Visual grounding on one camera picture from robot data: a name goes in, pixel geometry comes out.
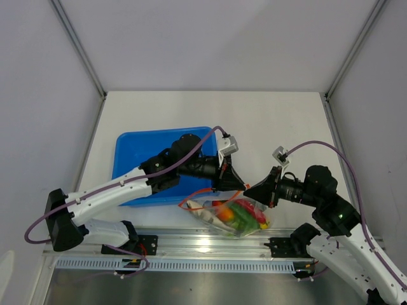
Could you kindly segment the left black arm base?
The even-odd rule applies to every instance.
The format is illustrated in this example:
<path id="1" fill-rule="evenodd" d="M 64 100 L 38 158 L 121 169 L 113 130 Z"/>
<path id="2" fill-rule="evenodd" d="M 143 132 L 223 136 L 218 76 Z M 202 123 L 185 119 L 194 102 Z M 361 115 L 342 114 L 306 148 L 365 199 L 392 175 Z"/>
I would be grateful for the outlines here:
<path id="1" fill-rule="evenodd" d="M 101 253 L 105 255 L 125 255 L 128 252 L 132 252 L 143 256 L 156 255 L 157 246 L 157 235 L 140 235 L 135 238 L 128 237 L 124 244 L 116 246 L 117 250 L 103 245 Z"/>

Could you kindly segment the red orange mango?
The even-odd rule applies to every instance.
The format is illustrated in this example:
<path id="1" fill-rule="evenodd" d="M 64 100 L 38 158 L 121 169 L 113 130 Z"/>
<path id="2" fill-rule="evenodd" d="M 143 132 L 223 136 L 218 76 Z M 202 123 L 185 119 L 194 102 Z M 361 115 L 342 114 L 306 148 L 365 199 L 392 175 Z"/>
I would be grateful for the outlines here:
<path id="1" fill-rule="evenodd" d="M 222 222 L 233 222 L 235 219 L 233 211 L 228 207 L 220 208 L 218 210 L 217 217 Z"/>

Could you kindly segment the clear zip top bag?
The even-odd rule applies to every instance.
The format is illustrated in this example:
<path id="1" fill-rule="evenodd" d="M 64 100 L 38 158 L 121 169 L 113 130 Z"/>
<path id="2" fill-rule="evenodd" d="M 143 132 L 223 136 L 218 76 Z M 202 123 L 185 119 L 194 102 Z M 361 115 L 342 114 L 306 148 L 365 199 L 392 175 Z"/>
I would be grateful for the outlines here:
<path id="1" fill-rule="evenodd" d="M 272 225 L 267 207 L 244 196 L 242 191 L 199 189 L 181 200 L 178 207 L 227 238 L 241 239 Z"/>

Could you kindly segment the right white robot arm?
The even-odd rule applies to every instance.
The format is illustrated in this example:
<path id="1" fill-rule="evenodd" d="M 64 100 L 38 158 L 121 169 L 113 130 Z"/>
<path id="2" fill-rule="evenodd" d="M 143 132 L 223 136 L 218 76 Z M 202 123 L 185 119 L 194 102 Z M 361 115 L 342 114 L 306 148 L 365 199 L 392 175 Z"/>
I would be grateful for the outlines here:
<path id="1" fill-rule="evenodd" d="M 316 225 L 305 223 L 290 235 L 291 251 L 322 262 L 359 293 L 367 304 L 406 304 L 406 275 L 389 259 L 359 212 L 336 192 L 328 167 L 313 165 L 300 181 L 273 167 L 244 196 L 270 208 L 286 200 L 314 208 Z"/>

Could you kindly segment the red chili pepper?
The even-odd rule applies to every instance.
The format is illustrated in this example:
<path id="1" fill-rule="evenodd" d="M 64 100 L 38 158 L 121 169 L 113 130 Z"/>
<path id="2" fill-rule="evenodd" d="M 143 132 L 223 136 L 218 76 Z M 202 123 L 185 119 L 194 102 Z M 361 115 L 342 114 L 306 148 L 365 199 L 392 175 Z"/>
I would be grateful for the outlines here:
<path id="1" fill-rule="evenodd" d="M 246 212 L 248 212 L 258 223 L 266 224 L 268 222 L 264 213 L 251 201 L 245 199 L 237 199 L 235 200 L 235 203 L 241 206 Z"/>

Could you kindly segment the dark green cucumber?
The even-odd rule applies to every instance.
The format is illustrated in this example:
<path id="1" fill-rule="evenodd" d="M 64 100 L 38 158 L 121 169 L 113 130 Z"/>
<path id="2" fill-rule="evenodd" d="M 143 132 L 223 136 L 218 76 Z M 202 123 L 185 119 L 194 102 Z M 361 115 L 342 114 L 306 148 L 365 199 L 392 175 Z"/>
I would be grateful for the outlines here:
<path id="1" fill-rule="evenodd" d="M 257 220 L 243 207 L 236 203 L 230 205 L 230 209 L 239 220 L 239 230 L 247 234 L 257 231 L 259 224 Z"/>

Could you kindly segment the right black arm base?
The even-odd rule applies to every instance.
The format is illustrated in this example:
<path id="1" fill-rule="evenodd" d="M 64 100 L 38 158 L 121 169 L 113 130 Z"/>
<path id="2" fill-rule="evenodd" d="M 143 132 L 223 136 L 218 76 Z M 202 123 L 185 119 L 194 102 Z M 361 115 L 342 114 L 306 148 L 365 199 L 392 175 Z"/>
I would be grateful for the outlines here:
<path id="1" fill-rule="evenodd" d="M 306 245 L 292 238 L 273 237 L 263 244 L 268 247 L 273 258 L 310 259 Z"/>

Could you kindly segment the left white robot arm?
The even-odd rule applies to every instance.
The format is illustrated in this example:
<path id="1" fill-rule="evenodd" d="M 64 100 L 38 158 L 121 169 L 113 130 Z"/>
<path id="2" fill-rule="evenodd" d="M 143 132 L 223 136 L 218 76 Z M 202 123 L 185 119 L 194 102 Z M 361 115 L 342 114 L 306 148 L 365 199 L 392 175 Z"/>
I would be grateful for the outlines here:
<path id="1" fill-rule="evenodd" d="M 110 245 L 124 254 L 133 253 L 139 237 L 132 223 L 98 220 L 96 215 L 130 200 L 176 187 L 183 175 L 210 180 L 213 191 L 245 190 L 244 182 L 231 164 L 231 155 L 238 151 L 235 138 L 224 135 L 214 156 L 203 155 L 201 146 L 200 137 L 185 134 L 170 148 L 102 186 L 70 194 L 61 189 L 50 192 L 45 221 L 53 250 L 64 252 L 90 243 Z"/>

